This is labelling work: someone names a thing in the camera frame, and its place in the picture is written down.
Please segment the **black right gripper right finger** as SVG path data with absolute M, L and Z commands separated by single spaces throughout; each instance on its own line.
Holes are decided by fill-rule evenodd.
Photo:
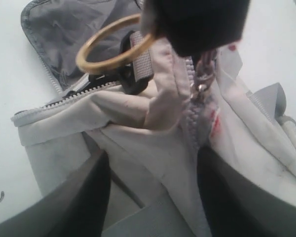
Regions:
M 279 169 L 245 176 L 200 148 L 197 183 L 212 236 L 296 237 L 296 178 Z

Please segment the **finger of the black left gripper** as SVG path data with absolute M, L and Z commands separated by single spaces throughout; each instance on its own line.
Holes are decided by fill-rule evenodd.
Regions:
M 146 0 L 142 34 L 166 38 L 179 56 L 192 56 L 239 41 L 247 0 Z

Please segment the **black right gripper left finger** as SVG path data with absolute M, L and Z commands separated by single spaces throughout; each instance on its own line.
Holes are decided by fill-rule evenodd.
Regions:
M 0 223 L 0 237 L 99 237 L 110 190 L 109 157 L 100 150 L 53 192 Z

